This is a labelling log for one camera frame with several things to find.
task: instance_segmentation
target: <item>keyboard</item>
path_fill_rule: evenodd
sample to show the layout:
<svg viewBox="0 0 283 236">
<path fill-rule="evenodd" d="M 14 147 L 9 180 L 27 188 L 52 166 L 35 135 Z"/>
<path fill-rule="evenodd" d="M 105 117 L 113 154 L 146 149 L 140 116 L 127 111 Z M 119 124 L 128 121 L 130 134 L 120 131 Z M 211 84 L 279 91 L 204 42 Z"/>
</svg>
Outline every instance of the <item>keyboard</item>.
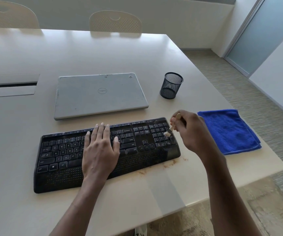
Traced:
<svg viewBox="0 0 283 236">
<path fill-rule="evenodd" d="M 111 144 L 118 136 L 120 156 L 108 179 L 179 157 L 174 135 L 163 135 L 168 128 L 166 118 L 110 125 Z M 35 193 L 81 186 L 84 137 L 88 131 L 92 133 L 93 127 L 41 137 L 34 170 Z"/>
</svg>

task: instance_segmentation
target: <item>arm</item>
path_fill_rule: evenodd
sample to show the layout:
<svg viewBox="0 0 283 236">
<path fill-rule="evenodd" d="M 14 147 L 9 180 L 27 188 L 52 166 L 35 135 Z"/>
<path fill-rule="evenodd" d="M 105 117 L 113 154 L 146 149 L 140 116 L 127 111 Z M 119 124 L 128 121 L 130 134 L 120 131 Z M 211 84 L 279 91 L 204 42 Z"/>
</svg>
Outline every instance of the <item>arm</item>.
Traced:
<svg viewBox="0 0 283 236">
<path fill-rule="evenodd" d="M 175 116 L 180 112 L 182 118 Z M 171 122 L 184 145 L 201 159 L 208 179 L 210 208 L 217 236 L 260 236 L 230 176 L 226 159 L 210 135 L 204 119 L 184 110 L 176 112 Z"/>
<path fill-rule="evenodd" d="M 120 155 L 120 143 L 114 138 L 113 149 L 110 142 L 110 126 L 104 123 L 94 128 L 84 140 L 82 186 L 50 236 L 85 235 L 97 198 L 109 174 L 114 170 Z"/>
</svg>

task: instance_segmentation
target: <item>laptop lid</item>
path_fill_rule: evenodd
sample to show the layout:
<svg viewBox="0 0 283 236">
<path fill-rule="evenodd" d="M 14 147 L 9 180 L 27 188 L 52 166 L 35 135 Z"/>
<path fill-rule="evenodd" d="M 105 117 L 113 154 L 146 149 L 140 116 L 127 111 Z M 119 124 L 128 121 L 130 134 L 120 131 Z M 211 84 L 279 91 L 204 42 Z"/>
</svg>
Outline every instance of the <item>laptop lid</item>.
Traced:
<svg viewBox="0 0 283 236">
<path fill-rule="evenodd" d="M 58 78 L 54 119 L 147 108 L 134 73 Z"/>
</svg>

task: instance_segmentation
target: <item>folded blue towel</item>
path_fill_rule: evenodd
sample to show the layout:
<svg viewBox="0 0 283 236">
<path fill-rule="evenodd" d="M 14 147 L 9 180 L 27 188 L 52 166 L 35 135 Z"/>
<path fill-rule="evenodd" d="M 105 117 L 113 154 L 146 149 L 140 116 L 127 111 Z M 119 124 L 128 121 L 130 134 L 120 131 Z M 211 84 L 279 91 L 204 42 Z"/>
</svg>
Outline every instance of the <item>folded blue towel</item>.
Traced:
<svg viewBox="0 0 283 236">
<path fill-rule="evenodd" d="M 254 151 L 260 140 L 235 109 L 198 112 L 224 155 Z"/>
</svg>

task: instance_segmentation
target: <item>black mesh pen holder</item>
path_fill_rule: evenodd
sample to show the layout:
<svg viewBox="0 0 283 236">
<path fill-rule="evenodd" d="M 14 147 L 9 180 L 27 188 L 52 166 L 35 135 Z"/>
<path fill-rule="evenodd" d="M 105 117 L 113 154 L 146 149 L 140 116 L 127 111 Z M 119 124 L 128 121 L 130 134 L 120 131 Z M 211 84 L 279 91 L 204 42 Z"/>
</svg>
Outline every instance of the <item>black mesh pen holder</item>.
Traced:
<svg viewBox="0 0 283 236">
<path fill-rule="evenodd" d="M 166 73 L 160 90 L 160 95 L 166 99 L 174 99 L 181 83 L 183 83 L 181 75 L 173 72 Z"/>
</svg>

